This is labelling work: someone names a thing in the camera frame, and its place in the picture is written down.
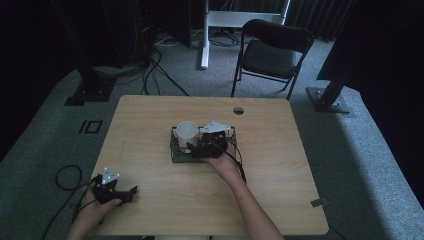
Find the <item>wooden table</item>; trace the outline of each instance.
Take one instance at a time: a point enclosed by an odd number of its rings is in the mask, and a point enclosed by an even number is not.
[[[235,107],[244,114],[236,115]],[[284,235],[328,231],[296,122],[283,99],[123,96],[93,176],[120,173],[132,203],[110,213],[94,235],[245,235],[229,187],[204,163],[172,163],[171,127],[215,120],[235,127],[248,186]]]

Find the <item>black chair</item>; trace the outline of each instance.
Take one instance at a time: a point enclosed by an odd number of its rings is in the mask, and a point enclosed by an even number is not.
[[[245,35],[254,37],[245,49]],[[284,26],[260,19],[244,24],[241,32],[240,52],[234,75],[231,97],[242,74],[282,82],[286,90],[290,82],[287,100],[290,99],[303,59],[312,47],[314,37],[305,30]]]

